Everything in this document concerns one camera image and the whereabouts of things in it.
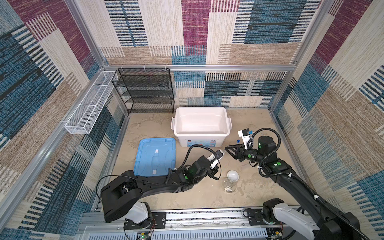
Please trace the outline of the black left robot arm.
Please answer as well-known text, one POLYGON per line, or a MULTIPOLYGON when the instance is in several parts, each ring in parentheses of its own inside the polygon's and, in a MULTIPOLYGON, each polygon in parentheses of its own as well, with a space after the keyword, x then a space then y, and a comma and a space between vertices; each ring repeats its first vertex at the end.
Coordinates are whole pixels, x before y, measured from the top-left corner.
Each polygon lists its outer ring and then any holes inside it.
POLYGON ((133 171, 126 171, 101 189, 105 222, 110 223, 124 217, 141 198, 185 192, 205 177, 218 180, 215 175, 220 167, 218 160, 201 156, 191 166, 170 170, 164 176, 135 176, 133 171))

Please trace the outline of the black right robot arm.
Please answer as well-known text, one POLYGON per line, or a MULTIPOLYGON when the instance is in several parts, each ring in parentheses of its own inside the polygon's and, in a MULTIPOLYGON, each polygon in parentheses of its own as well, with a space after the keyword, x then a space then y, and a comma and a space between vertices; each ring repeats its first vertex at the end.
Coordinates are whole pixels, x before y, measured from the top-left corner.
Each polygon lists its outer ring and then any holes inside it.
POLYGON ((264 203, 264 220, 267 223, 283 222, 309 240, 366 240, 359 220, 352 213, 343 213, 318 195, 293 168, 278 158, 277 141, 269 136, 255 140, 255 134, 241 136, 243 144, 229 145, 225 151, 240 162, 248 160, 258 168, 263 178, 270 178, 285 189, 309 214, 305 216, 282 200, 275 198, 264 203))

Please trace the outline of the white ceramic mortar bowl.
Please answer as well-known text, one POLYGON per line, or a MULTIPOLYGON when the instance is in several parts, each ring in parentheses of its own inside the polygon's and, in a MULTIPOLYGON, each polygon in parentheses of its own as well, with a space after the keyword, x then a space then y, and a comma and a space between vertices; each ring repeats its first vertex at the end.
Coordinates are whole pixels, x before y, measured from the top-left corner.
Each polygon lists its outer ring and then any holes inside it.
POLYGON ((239 174, 235 170, 228 171, 227 177, 234 182, 238 182, 240 179, 239 174))

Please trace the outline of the clear glass flask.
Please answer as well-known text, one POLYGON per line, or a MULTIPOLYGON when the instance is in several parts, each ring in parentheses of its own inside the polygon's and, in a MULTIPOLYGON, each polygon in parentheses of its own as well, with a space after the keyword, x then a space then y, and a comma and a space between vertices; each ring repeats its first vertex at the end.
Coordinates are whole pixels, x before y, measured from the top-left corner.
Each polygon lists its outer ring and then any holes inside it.
POLYGON ((222 185, 226 193, 233 193, 237 189, 237 182, 230 178, 225 178, 222 182, 222 185))

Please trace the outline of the white plastic storage bin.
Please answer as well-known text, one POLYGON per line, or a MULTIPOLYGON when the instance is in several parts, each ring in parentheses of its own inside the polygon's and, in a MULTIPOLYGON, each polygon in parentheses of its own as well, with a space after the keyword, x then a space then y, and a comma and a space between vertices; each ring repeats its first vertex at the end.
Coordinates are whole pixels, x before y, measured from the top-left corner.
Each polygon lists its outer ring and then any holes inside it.
POLYGON ((179 107, 171 121, 171 130, 185 148, 221 147, 232 128, 232 120, 223 107, 179 107))

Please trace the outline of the blue plastic bin lid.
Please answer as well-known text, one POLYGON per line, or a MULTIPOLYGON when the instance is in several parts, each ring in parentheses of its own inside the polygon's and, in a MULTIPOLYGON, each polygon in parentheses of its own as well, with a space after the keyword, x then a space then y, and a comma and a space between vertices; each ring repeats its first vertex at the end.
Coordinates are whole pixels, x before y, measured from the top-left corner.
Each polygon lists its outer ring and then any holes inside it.
POLYGON ((167 175, 176 163, 176 140, 174 138, 149 138, 139 143, 134 174, 142 177, 167 175))

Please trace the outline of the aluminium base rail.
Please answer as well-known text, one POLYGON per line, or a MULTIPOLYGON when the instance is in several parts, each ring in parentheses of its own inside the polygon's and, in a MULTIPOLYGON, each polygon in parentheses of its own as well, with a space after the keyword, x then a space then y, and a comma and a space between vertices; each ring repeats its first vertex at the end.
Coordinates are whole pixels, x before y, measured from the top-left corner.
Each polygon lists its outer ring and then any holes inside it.
POLYGON ((127 220, 104 221, 102 212, 85 213, 77 240, 303 240, 284 222, 267 225, 261 207, 153 211, 154 229, 129 227, 127 220))

